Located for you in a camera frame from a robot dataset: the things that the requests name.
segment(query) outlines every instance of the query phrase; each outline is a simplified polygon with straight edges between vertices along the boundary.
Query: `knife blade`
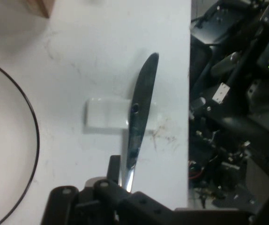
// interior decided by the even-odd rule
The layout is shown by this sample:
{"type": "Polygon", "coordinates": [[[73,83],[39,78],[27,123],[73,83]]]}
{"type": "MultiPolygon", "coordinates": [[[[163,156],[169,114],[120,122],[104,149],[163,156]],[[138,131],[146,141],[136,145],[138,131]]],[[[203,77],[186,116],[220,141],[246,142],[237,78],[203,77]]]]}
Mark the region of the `knife blade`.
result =
{"type": "Polygon", "coordinates": [[[134,95],[129,113],[129,135],[126,174],[123,188],[131,191],[135,165],[139,156],[149,115],[154,81],[157,73],[159,55],[151,54],[144,63],[134,88],[134,95]]]}

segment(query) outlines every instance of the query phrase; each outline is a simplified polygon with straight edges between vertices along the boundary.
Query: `black cable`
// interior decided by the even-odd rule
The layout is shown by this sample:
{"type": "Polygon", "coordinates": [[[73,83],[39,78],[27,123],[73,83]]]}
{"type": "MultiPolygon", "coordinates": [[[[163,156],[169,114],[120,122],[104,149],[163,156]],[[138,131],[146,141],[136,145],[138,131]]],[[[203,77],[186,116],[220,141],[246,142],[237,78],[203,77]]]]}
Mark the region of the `black cable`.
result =
{"type": "Polygon", "coordinates": [[[202,18],[203,18],[203,16],[196,17],[195,19],[191,20],[191,23],[194,23],[202,18]]]}

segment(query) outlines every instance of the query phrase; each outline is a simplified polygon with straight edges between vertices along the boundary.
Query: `white tabletop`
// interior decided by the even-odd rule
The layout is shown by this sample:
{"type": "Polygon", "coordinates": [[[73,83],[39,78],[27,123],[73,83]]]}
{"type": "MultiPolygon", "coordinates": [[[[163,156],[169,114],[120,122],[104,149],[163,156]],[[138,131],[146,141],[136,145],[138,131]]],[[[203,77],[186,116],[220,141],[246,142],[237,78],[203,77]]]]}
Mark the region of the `white tabletop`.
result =
{"type": "Polygon", "coordinates": [[[133,192],[170,209],[187,206],[190,10],[186,0],[56,0],[47,20],[17,0],[0,1],[0,67],[29,98],[41,142],[34,180],[4,224],[37,225],[53,188],[82,190],[106,175],[110,155],[125,152],[127,132],[86,129],[85,102],[130,99],[153,52],[152,101],[163,118],[144,137],[133,192]]]}

